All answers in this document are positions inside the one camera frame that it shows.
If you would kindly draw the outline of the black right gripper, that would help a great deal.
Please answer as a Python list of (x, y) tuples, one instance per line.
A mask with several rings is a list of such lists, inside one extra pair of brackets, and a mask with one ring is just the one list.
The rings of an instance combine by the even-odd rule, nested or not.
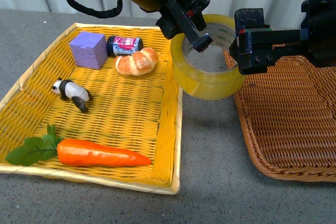
[[(203, 52), (213, 42), (208, 34), (202, 11), (210, 0), (168, 0), (160, 9), (156, 22), (167, 39), (183, 33), (197, 52)], [(237, 62), (242, 75), (267, 72), (281, 57), (304, 56), (315, 62), (309, 51), (307, 29), (272, 30), (265, 24), (262, 8), (242, 8), (235, 11), (235, 39), (229, 54)]]

